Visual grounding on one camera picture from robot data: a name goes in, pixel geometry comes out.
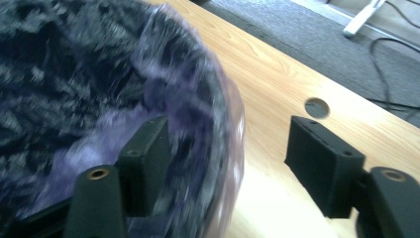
black garbage bag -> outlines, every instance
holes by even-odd
[[[128,220],[129,234],[201,236],[220,200],[236,197],[243,113],[235,86],[167,6],[0,2],[0,205],[19,218],[69,198],[77,175],[113,165],[145,121],[166,115],[165,187],[153,216]]]

trash can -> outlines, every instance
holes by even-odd
[[[167,116],[171,163],[129,237],[220,237],[243,177],[244,107],[198,34],[168,5],[0,2],[0,206],[24,219],[72,196]]]

wooden desk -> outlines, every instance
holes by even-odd
[[[150,2],[169,2],[199,31],[244,99],[245,177],[227,237],[356,237],[355,220],[324,218],[283,163],[290,116],[310,117],[310,97],[328,103],[319,121],[367,155],[367,170],[393,167],[420,180],[419,129],[187,0]]]

white chair leg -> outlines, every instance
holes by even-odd
[[[371,0],[343,30],[344,36],[353,37],[384,2],[385,0]]]

black cable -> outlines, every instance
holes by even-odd
[[[419,3],[417,3],[417,2],[414,2],[414,1],[412,1],[412,0],[406,0],[406,1],[408,1],[408,2],[411,2],[411,3],[413,3],[413,4],[416,4],[416,5],[420,5]],[[387,2],[387,1],[385,1],[385,3],[387,3],[389,6],[391,6],[393,9],[395,9],[396,11],[397,11],[397,13],[405,20],[405,21],[407,21],[407,23],[408,24],[410,24],[411,26],[413,26],[413,27],[415,27],[415,28],[418,28],[418,29],[420,29],[420,26],[419,25],[417,25],[417,24],[415,24],[415,23],[413,23],[413,22],[411,22],[411,20],[409,20],[408,19],[408,17],[407,16],[405,16],[402,12],[401,12],[401,10],[399,10],[394,4],[392,4],[392,3],[390,3],[390,2]],[[416,115],[418,112],[420,112],[420,106],[412,106],[412,105],[406,105],[406,104],[401,104],[401,103],[395,103],[395,102],[392,102],[391,101],[391,94],[390,94],[390,90],[389,90],[389,85],[388,85],[388,82],[386,81],[386,79],[385,79],[385,77],[384,77],[384,75],[383,75],[383,72],[382,72],[382,70],[380,69],[380,67],[378,66],[378,63],[377,63],[377,60],[376,60],[376,57],[375,57],[375,55],[374,55],[374,47],[379,43],[379,42],[394,42],[394,43],[398,43],[398,44],[400,44],[400,45],[402,45],[402,46],[404,46],[404,47],[407,47],[408,49],[411,49],[412,51],[414,51],[414,52],[416,52],[416,53],[418,53],[418,54],[420,54],[420,51],[417,49],[417,48],[415,48],[415,47],[413,47],[413,46],[411,46],[411,45],[408,45],[408,44],[406,44],[406,43],[404,43],[404,42],[402,42],[402,41],[399,41],[399,40],[396,40],[396,39],[393,39],[393,38],[379,38],[379,39],[376,39],[376,40],[374,40],[371,44],[370,44],[370,47],[369,47],[369,53],[370,53],[370,59],[371,59],[371,61],[373,62],[373,65],[374,65],[374,68],[375,68],[375,70],[376,70],[376,72],[377,72],[377,74],[379,75],[379,79],[381,80],[381,82],[382,82],[382,86],[383,86],[383,91],[384,91],[384,97],[385,97],[385,100],[384,101],[381,101],[381,100],[377,100],[377,99],[372,99],[372,98],[367,98],[367,100],[369,100],[369,101],[372,101],[372,102],[376,102],[376,103],[383,103],[383,104],[385,104],[385,110],[387,110],[387,111],[406,111],[406,110],[401,110],[401,109],[397,109],[397,108],[392,108],[391,106],[397,106],[397,107],[403,107],[403,108],[407,108],[407,109],[410,109],[410,110],[413,110],[407,117],[405,117],[404,119],[405,120],[408,120],[409,118],[411,118],[411,117],[413,117],[414,115]]]
[[[385,1],[386,4],[388,4],[390,7],[392,7],[405,21],[407,21],[407,23],[409,23],[411,26],[419,28],[420,29],[420,25],[417,25],[415,23],[413,23],[407,16],[405,16],[405,14],[399,10],[399,8],[397,8],[393,3]]]
[[[415,5],[419,5],[420,6],[420,3],[418,3],[418,2],[415,2],[415,1],[413,1],[413,0],[406,0],[407,2],[410,2],[410,3],[412,3],[412,4],[415,4]]]
[[[385,101],[378,100],[378,99],[375,99],[375,98],[366,98],[366,99],[371,101],[371,102],[375,102],[375,103],[382,103],[382,104],[386,103]],[[403,107],[403,108],[407,108],[407,109],[420,110],[420,106],[412,106],[412,105],[406,105],[406,104],[401,104],[401,103],[396,103],[396,102],[390,102],[389,104],[391,106],[395,106],[395,107]],[[391,108],[391,110],[403,111],[403,110],[395,109],[395,108]]]

